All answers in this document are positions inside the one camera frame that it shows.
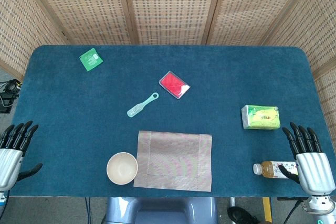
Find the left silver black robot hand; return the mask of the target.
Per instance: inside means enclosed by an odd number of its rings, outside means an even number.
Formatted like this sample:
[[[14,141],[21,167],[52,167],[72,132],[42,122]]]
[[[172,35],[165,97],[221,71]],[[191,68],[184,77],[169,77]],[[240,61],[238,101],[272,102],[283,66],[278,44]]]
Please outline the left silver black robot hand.
[[[11,190],[16,182],[33,176],[41,168],[42,163],[27,171],[21,171],[22,162],[31,139],[38,129],[32,121],[25,124],[8,126],[1,134],[1,192]]]

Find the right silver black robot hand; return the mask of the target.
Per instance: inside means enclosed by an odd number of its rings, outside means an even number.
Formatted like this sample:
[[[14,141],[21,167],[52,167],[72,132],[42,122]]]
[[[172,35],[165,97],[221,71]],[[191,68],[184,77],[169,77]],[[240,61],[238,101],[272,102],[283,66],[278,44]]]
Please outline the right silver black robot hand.
[[[296,162],[297,174],[279,165],[281,173],[301,186],[310,196],[330,195],[335,190],[335,181],[326,153],[323,152],[315,131],[290,122],[291,129],[283,127],[292,155]]]

